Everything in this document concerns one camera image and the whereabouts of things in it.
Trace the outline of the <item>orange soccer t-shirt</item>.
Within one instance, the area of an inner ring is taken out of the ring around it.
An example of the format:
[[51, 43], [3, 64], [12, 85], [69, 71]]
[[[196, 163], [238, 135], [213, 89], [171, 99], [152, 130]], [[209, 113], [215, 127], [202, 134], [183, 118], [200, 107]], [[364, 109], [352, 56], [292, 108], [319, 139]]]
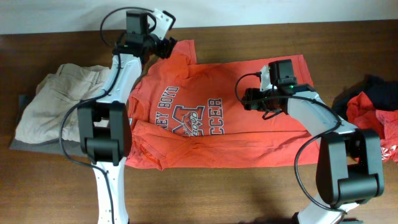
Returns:
[[238, 98], [259, 86], [268, 59], [199, 64], [192, 40], [158, 60], [129, 96], [132, 149], [138, 169], [291, 166], [310, 134], [286, 114], [264, 120]]

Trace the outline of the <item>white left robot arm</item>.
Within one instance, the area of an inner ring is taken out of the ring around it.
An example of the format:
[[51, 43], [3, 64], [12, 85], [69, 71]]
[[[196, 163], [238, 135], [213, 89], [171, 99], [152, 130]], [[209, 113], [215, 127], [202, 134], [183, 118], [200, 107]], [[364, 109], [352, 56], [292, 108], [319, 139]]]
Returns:
[[169, 12], [139, 7], [125, 11], [126, 29], [113, 45], [110, 74], [100, 92], [77, 107], [81, 150], [96, 179], [98, 223], [129, 223], [124, 166], [132, 134], [126, 103], [149, 57], [168, 58], [177, 43], [166, 37], [176, 21]]

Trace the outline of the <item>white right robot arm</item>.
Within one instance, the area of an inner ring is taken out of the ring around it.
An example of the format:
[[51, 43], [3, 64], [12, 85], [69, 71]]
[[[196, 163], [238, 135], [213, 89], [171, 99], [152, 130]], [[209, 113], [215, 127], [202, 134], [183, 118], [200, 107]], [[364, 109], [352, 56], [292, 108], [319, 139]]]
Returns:
[[[295, 178], [308, 206], [279, 223], [359, 223], [348, 212], [384, 192], [380, 138], [372, 129], [359, 129], [328, 107], [309, 84], [299, 84], [290, 59], [271, 62], [254, 73], [261, 85], [248, 88], [238, 100], [245, 110], [263, 113], [271, 119], [284, 113], [297, 120], [311, 134], [294, 159]], [[316, 185], [312, 197], [299, 175], [299, 157], [318, 142]]]

